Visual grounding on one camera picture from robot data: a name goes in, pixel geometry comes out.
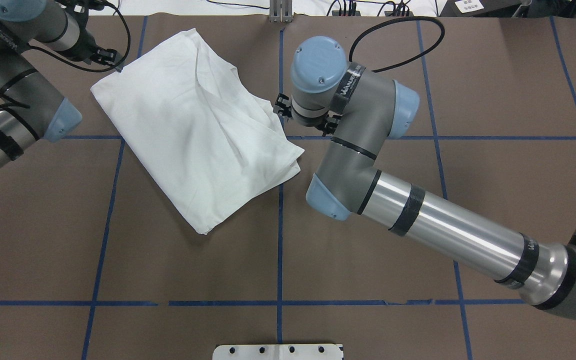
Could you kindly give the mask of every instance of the sticker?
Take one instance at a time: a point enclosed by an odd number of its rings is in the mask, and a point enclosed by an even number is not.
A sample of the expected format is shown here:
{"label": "sticker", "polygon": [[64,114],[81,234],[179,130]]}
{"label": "sticker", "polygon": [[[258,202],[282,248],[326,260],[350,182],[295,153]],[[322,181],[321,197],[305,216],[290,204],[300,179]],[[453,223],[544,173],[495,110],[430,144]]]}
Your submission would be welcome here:
{"label": "sticker", "polygon": [[469,12],[476,12],[477,10],[484,9],[484,6],[480,2],[480,0],[460,0],[455,1],[454,4],[457,6],[457,9],[464,14]]}

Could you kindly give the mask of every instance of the blue joint cap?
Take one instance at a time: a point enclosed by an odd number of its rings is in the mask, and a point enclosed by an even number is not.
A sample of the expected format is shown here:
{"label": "blue joint cap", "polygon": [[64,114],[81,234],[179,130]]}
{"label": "blue joint cap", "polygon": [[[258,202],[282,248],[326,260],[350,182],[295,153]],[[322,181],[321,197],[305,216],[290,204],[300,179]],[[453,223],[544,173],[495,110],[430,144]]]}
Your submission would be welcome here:
{"label": "blue joint cap", "polygon": [[350,215],[350,210],[339,202],[330,190],[318,178],[317,174],[312,176],[312,181],[306,191],[306,202],[318,212],[338,221],[345,221]]}
{"label": "blue joint cap", "polygon": [[395,114],[392,118],[389,138],[399,139],[408,131],[419,109],[419,94],[395,82]]}
{"label": "blue joint cap", "polygon": [[46,9],[46,0],[0,0],[0,19],[21,23],[37,18]]}
{"label": "blue joint cap", "polygon": [[71,104],[68,98],[63,98],[61,105],[52,117],[48,130],[43,138],[50,142],[59,141],[62,137],[68,135],[72,130],[77,128],[82,122],[82,114]]}
{"label": "blue joint cap", "polygon": [[336,86],[346,73],[346,52],[327,36],[302,42],[294,53],[290,78],[306,94],[319,94]]}

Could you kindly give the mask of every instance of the folded cloth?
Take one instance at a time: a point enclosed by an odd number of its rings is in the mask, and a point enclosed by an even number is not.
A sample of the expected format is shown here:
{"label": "folded cloth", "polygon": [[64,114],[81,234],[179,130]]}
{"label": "folded cloth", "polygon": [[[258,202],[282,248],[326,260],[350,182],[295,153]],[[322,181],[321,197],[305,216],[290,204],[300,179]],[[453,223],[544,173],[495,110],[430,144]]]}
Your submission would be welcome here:
{"label": "folded cloth", "polygon": [[174,207],[207,234],[299,173],[269,101],[195,29],[179,32],[90,89]]}

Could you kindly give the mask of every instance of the white towel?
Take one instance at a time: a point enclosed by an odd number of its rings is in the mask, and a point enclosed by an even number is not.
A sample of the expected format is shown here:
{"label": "white towel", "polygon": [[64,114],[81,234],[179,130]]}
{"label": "white towel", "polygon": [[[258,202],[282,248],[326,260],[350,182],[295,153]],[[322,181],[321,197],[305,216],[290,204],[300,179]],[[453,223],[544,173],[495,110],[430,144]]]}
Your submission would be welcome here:
{"label": "white towel", "polygon": [[199,234],[299,173],[269,101],[195,29],[90,89],[139,161]]}

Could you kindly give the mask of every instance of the blue plastic cover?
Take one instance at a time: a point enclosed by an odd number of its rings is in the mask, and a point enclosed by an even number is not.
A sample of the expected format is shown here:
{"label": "blue plastic cover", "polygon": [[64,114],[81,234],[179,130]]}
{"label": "blue plastic cover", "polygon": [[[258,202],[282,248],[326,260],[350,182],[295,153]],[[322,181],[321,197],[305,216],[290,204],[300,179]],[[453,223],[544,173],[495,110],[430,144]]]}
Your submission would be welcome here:
{"label": "blue plastic cover", "polygon": [[395,82],[395,114],[388,137],[399,139],[408,131],[419,109],[419,94]]}
{"label": "blue plastic cover", "polygon": [[20,23],[44,12],[46,0],[0,0],[0,19]]}
{"label": "blue plastic cover", "polygon": [[339,202],[339,200],[330,192],[330,190],[318,178],[317,174],[312,176],[312,181],[306,191],[306,202],[318,212],[336,219],[345,221],[350,215],[350,210]]}
{"label": "blue plastic cover", "polygon": [[71,104],[68,98],[63,98],[61,105],[52,117],[48,130],[43,138],[50,142],[59,141],[62,137],[68,135],[74,128],[77,128],[82,122],[82,114]]}
{"label": "blue plastic cover", "polygon": [[346,72],[346,52],[327,36],[314,36],[302,42],[294,53],[290,78],[307,94],[328,91]]}

